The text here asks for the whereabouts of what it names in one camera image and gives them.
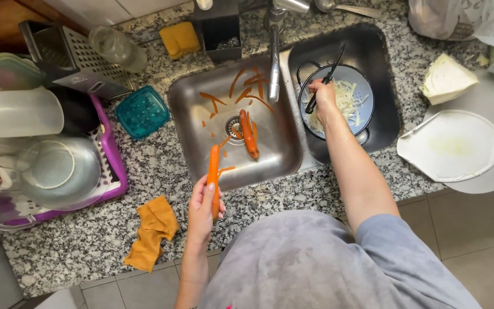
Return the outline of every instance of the person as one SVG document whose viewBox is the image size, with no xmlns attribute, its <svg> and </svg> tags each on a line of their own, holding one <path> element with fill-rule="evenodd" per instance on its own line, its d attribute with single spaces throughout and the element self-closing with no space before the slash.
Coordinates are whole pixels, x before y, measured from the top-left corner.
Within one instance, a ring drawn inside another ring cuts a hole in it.
<svg viewBox="0 0 494 309">
<path fill-rule="evenodd" d="M 262 218 L 226 246 L 209 282 L 216 192 L 203 177 L 189 202 L 175 309 L 481 308 L 401 219 L 386 180 L 336 106 L 332 83 L 316 80 L 309 89 L 317 90 L 316 116 L 350 228 L 309 210 Z M 220 218 L 225 210 L 221 201 Z"/>
</svg>

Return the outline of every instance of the chrome faucet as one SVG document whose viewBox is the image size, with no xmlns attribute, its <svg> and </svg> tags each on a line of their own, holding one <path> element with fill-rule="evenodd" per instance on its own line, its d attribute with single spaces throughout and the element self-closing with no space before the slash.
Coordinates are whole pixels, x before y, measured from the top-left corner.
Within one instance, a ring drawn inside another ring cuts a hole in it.
<svg viewBox="0 0 494 309">
<path fill-rule="evenodd" d="M 264 25 L 270 32 L 270 53 L 272 67 L 268 83 L 268 100 L 275 103 L 279 99 L 279 33 L 283 31 L 283 18 L 286 11 L 306 13 L 310 5 L 303 0 L 270 0 L 264 16 Z"/>
</svg>

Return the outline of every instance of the gray t-shirt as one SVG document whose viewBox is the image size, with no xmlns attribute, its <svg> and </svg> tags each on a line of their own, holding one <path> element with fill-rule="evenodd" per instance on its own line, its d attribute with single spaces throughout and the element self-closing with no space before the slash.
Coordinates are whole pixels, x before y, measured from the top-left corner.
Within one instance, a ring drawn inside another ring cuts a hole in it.
<svg viewBox="0 0 494 309">
<path fill-rule="evenodd" d="M 221 254 L 198 308 L 481 308 L 402 219 L 374 215 L 356 238 L 316 211 L 254 222 Z"/>
</svg>

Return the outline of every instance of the orange cloth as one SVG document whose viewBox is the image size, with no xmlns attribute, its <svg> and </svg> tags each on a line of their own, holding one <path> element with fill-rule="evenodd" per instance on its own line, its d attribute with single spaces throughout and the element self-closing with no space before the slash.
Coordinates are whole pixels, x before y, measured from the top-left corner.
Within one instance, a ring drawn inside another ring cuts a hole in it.
<svg viewBox="0 0 494 309">
<path fill-rule="evenodd" d="M 137 212 L 141 217 L 138 239 L 123 262 L 139 270 L 152 272 L 155 261 L 163 254 L 161 239 L 165 237 L 171 240 L 178 229 L 178 222 L 163 195 L 138 207 Z"/>
</svg>

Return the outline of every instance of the teal container lid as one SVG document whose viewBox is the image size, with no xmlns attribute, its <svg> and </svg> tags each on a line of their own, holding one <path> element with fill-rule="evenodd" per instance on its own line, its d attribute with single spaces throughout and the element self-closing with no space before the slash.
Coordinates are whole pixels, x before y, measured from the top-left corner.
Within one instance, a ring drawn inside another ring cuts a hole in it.
<svg viewBox="0 0 494 309">
<path fill-rule="evenodd" d="M 141 140 L 161 128 L 170 115 L 161 95 L 151 86 L 134 91 L 115 108 L 117 121 L 135 140 Z"/>
</svg>

